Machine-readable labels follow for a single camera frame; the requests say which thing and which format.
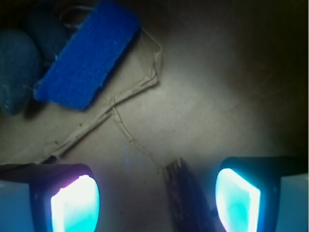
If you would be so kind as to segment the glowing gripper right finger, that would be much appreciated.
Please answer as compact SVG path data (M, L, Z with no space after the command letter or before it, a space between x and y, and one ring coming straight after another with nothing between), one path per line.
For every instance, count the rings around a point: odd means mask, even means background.
M228 157L215 183L227 232L307 232L309 165L292 157Z

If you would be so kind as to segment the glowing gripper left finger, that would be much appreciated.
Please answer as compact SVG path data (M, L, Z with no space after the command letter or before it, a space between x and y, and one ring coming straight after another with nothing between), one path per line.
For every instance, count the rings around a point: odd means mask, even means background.
M2 232L93 232L100 193L85 164L0 167Z

